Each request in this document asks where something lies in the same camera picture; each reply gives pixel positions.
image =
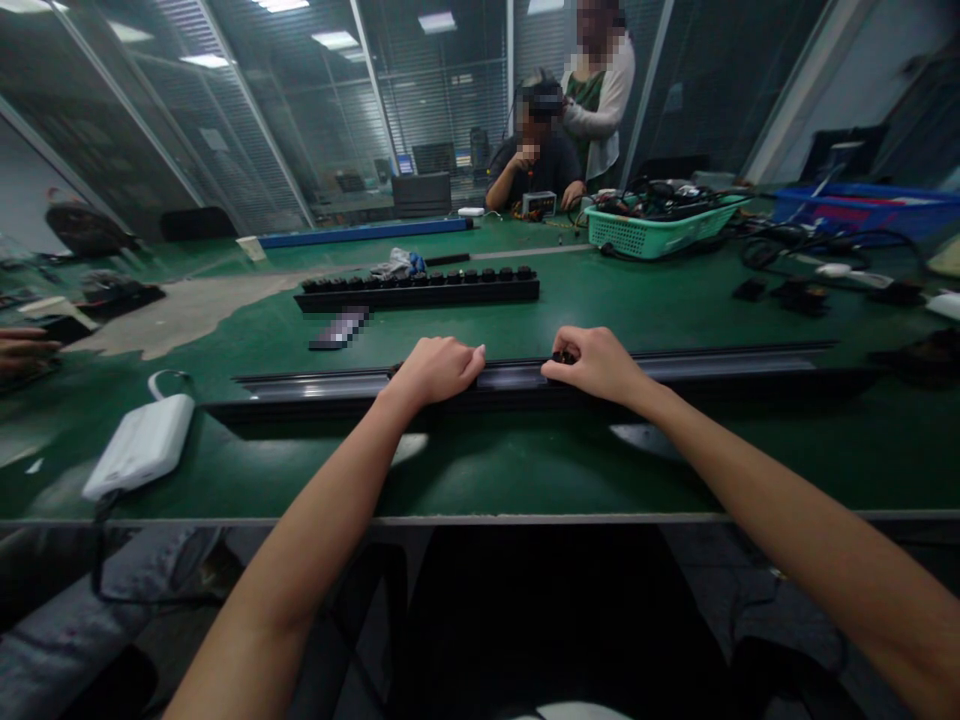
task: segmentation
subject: workbench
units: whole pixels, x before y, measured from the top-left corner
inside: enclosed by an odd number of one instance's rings
[[[733,300],[733,288],[754,274],[740,265],[735,246],[639,264],[572,247],[585,242],[586,232],[575,239],[569,230],[501,223],[491,216],[469,232],[272,250],[258,264],[226,240],[139,253],[143,267],[136,276],[144,282],[230,276],[239,284],[270,274],[369,267],[386,260],[394,244],[425,257],[520,252],[463,267],[527,264],[539,274],[542,289],[533,303],[379,311],[350,347],[332,352],[307,350],[308,340],[331,316],[303,316],[291,290],[238,309],[215,331],[154,360],[143,361],[136,352],[67,353],[59,372],[0,399],[0,522],[89,521],[93,508],[80,498],[80,489],[124,413],[149,401],[147,378],[162,368],[190,373],[187,391],[199,402],[242,399],[247,393],[232,376],[388,366],[405,358],[421,336],[486,343],[489,360],[546,358],[564,324],[606,325],[634,352],[838,339],[840,345],[818,363],[842,366],[948,323],[922,308],[879,305],[840,291],[831,292],[832,310],[821,319],[788,313],[772,299]],[[905,252],[876,255],[910,267]],[[771,279],[772,286],[777,282]],[[156,332],[162,334],[165,326]],[[163,387],[176,392],[177,382],[170,378]],[[718,415],[870,518],[960,515],[958,417],[956,389],[920,390],[893,377],[842,404],[728,406]],[[125,498],[114,517],[129,524],[271,523],[350,427],[277,426],[241,439],[198,411],[177,470]],[[28,473],[40,458],[39,470]],[[453,416],[430,432],[404,436],[376,516],[385,523],[724,517],[691,468],[625,444],[599,415],[570,412]]]

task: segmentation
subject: ceiling light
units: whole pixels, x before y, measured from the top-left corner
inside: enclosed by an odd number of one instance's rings
[[[194,65],[200,65],[201,67],[209,68],[218,68],[226,67],[230,64],[230,61],[226,58],[222,58],[219,55],[188,55],[185,58],[180,58],[183,62],[193,63]]]
[[[57,6],[57,10],[61,12],[67,11],[66,5],[61,5],[60,3],[54,3]],[[50,12],[51,8],[44,0],[0,0],[0,10],[9,10],[10,12],[15,12],[19,15],[35,12]]]
[[[527,6],[527,15],[539,15],[542,12],[563,10],[563,6],[563,0],[530,0],[530,5]]]
[[[107,25],[113,30],[117,39],[122,43],[143,42],[144,40],[153,40],[153,35],[145,33],[143,30],[137,30],[123,23],[116,23],[108,20]]]
[[[267,12],[285,12],[302,7],[309,7],[307,0],[253,0]]]
[[[363,62],[367,59],[367,54],[361,48],[357,48],[356,50],[347,50],[346,52],[340,54],[350,62]]]
[[[337,30],[333,33],[317,33],[310,37],[327,48],[327,50],[345,50],[349,47],[357,47],[360,44],[354,39],[353,35],[346,30]]]
[[[427,35],[434,35],[439,32],[456,30],[457,23],[453,19],[453,13],[436,13],[435,15],[421,15],[417,18],[420,21],[420,27]]]

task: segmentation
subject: white cardigan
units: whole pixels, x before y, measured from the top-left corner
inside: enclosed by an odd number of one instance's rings
[[[567,84],[574,69],[587,68],[587,59],[581,53],[575,53],[570,58],[568,69],[563,74],[563,89],[566,92]],[[604,70],[603,87],[600,88],[600,105],[596,112],[589,112],[573,103],[567,108],[563,116],[563,125],[578,137],[590,140],[590,151],[587,155],[587,167],[584,168],[586,179],[602,175],[620,157],[620,121],[627,109],[630,91],[633,89],[633,74],[636,71],[636,60],[633,55],[633,43],[624,33],[613,58]]]

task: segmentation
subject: dark t-shirt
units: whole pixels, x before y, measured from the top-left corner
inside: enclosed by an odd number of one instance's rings
[[[490,162],[490,185],[487,190],[503,173],[507,163],[517,153],[517,136],[514,135],[503,143]],[[540,148],[540,158],[533,165],[533,177],[526,172],[516,172],[513,175],[513,185],[510,187],[510,197],[507,199],[507,209],[523,199],[528,192],[543,192],[549,190],[556,193],[557,201],[563,197],[563,192],[574,180],[583,180],[580,171],[580,161],[577,159],[577,150],[573,143],[563,133],[554,133],[550,140]]]

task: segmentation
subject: green plastic basket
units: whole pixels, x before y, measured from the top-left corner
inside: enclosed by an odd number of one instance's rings
[[[713,237],[727,224],[734,211],[748,202],[749,197],[729,195],[723,198],[723,206],[716,210],[674,222],[611,215],[594,207],[588,207],[583,212],[590,221],[592,245],[602,247],[606,243],[613,243],[618,253],[653,260]]]

